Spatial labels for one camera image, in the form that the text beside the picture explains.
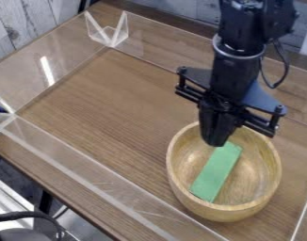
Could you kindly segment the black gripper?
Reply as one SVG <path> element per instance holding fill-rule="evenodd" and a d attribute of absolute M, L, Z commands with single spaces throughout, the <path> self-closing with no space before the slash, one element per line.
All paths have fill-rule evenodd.
<path fill-rule="evenodd" d="M 258 83 L 264 49 L 234 50 L 215 35 L 212 69 L 178 68 L 175 93 L 198 105 L 202 138 L 210 146 L 223 146 L 242 126 L 275 135 L 287 108 Z"/>

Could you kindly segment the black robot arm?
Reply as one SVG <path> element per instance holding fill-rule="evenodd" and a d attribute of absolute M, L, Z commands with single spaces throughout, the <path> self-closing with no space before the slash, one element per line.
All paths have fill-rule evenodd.
<path fill-rule="evenodd" d="M 275 135 L 287 107 L 262 88 L 278 88 L 263 72 L 271 44 L 283 55 L 279 38 L 294 31 L 294 0 L 219 0 L 220 24 L 212 37 L 212 68 L 178 68 L 176 94 L 198 104 L 202 139 L 226 144 L 235 129 L 246 126 Z"/>

